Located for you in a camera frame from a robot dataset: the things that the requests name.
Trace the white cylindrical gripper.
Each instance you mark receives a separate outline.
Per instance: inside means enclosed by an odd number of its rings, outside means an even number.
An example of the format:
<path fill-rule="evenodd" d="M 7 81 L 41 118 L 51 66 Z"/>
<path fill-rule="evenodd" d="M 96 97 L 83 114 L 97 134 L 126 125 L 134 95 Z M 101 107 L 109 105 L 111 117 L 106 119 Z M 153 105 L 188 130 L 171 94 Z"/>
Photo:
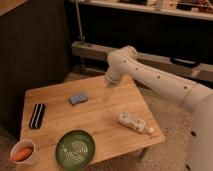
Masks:
<path fill-rule="evenodd" d="M 113 88 L 121 81 L 121 74 L 112 70 L 108 70 L 105 75 L 105 83 L 108 87 L 104 88 L 103 101 L 106 102 L 112 96 Z"/>

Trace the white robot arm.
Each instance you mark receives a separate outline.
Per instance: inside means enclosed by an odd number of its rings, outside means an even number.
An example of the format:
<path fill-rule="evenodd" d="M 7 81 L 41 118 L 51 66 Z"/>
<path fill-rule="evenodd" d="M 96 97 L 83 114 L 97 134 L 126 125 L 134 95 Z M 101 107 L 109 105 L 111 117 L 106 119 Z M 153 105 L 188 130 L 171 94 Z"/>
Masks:
<path fill-rule="evenodd" d="M 137 61 L 138 52 L 125 46 L 107 56 L 107 86 L 129 75 L 192 114 L 185 165 L 188 171 L 213 171 L 213 89 Z"/>

